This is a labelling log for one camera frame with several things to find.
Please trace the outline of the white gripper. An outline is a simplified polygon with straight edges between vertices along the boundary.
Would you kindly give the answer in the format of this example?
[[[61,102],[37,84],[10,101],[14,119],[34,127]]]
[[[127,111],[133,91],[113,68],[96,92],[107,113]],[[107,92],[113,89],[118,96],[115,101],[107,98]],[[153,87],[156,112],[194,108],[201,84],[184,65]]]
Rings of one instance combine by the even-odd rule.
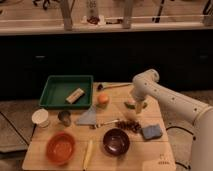
[[[127,104],[131,109],[135,110],[136,114],[139,114],[143,109],[143,102],[146,100],[146,94],[136,88],[132,89],[131,94],[134,100],[128,100]]]

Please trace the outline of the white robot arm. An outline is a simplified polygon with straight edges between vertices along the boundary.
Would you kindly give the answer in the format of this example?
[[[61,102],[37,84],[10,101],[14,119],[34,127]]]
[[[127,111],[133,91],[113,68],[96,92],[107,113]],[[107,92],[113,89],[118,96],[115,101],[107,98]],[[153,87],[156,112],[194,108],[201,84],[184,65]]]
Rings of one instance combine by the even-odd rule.
[[[131,95],[142,102],[147,95],[180,114],[194,126],[190,171],[213,171],[213,106],[158,84],[155,69],[146,70],[132,79]]]

